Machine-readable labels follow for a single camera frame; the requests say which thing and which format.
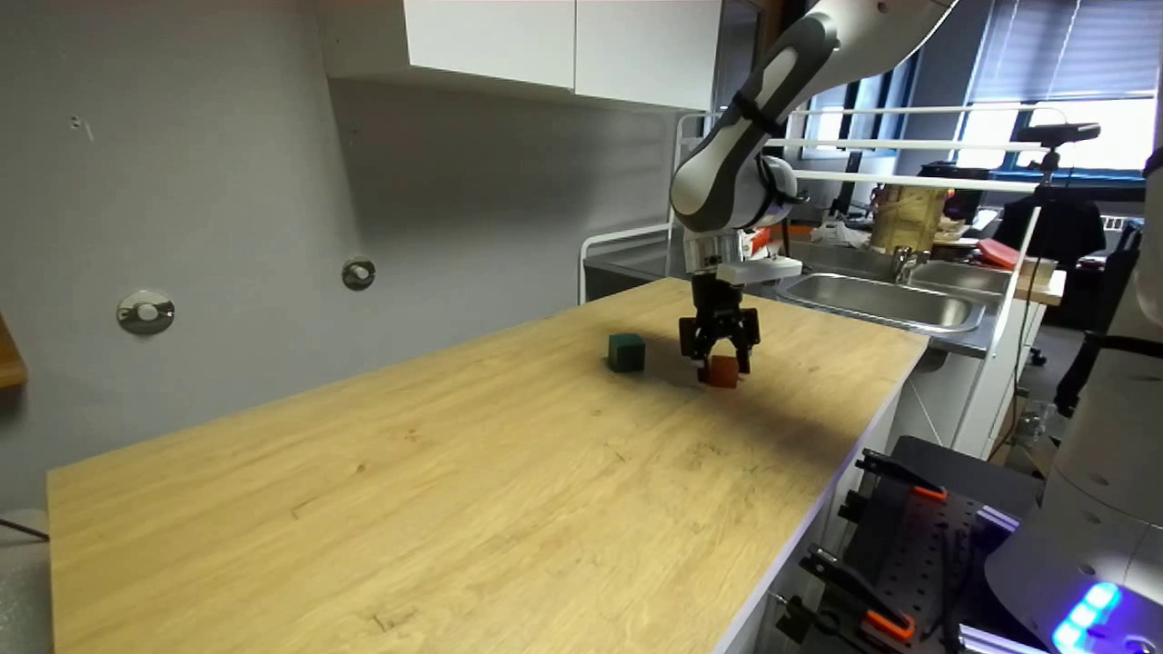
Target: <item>white wall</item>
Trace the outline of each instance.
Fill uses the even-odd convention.
[[[52,465],[572,305],[582,232],[660,214],[670,123],[384,85],[335,85],[332,113],[293,0],[0,0],[0,312],[29,362],[0,509]],[[347,253],[378,262],[362,295]],[[135,286],[178,303],[166,334],[111,322]]]

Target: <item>desk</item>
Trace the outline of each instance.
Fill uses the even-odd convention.
[[[54,648],[713,650],[923,354],[753,305],[735,392],[676,357],[660,281],[54,470]]]

